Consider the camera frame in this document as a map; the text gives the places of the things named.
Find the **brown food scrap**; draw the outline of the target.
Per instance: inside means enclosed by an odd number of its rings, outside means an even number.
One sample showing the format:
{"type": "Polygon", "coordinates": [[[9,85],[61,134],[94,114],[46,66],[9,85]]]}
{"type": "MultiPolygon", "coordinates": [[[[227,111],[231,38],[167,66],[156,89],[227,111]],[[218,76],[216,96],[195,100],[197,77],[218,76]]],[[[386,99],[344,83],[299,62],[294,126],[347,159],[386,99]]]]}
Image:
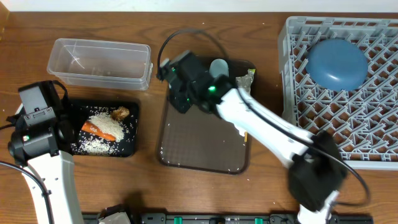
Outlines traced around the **brown food scrap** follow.
{"type": "Polygon", "coordinates": [[[129,116],[130,112],[127,108],[120,106],[111,112],[111,118],[115,121],[122,121],[129,116]]]}

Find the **large dark blue bowl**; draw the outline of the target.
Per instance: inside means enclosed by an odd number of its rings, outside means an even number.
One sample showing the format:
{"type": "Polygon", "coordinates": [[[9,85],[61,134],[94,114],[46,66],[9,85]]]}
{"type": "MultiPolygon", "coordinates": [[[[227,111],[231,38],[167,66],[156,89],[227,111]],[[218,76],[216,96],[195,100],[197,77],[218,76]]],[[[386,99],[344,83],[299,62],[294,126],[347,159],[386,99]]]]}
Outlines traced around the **large dark blue bowl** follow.
{"type": "Polygon", "coordinates": [[[351,91],[359,88],[368,74],[368,62],[356,45],[341,39],[315,44],[305,66],[310,78],[323,88],[351,91]]]}

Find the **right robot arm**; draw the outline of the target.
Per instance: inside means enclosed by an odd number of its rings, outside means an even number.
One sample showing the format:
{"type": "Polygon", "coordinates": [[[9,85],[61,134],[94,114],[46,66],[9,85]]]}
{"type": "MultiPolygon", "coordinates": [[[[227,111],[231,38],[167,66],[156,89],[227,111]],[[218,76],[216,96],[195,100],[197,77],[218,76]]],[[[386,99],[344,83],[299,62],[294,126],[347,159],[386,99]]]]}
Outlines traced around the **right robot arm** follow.
{"type": "Polygon", "coordinates": [[[226,75],[189,80],[167,75],[174,107],[197,105],[262,143],[288,169],[289,192],[300,204],[299,223],[327,223],[347,175],[327,132],[314,135],[263,107],[226,75]]]}

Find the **orange carrot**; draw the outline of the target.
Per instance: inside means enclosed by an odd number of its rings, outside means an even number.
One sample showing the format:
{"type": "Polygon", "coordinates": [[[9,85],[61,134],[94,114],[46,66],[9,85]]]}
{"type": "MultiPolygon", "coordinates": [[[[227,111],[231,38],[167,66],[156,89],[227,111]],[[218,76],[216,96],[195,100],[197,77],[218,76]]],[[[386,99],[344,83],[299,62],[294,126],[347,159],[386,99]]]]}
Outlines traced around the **orange carrot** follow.
{"type": "Polygon", "coordinates": [[[116,138],[110,134],[106,134],[100,130],[99,127],[95,126],[93,123],[86,121],[81,128],[82,131],[97,135],[107,141],[115,141],[116,138]]]}

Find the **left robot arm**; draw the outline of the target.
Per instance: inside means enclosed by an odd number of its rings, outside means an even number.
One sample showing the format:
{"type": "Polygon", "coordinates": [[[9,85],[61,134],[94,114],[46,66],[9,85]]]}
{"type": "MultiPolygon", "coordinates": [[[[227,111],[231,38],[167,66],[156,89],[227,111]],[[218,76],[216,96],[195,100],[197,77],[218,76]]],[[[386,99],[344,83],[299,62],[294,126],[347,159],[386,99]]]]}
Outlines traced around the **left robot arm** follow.
{"type": "Polygon", "coordinates": [[[9,153],[30,189],[39,223],[83,223],[78,200],[72,144],[79,127],[62,108],[33,112],[20,105],[9,153]]]}

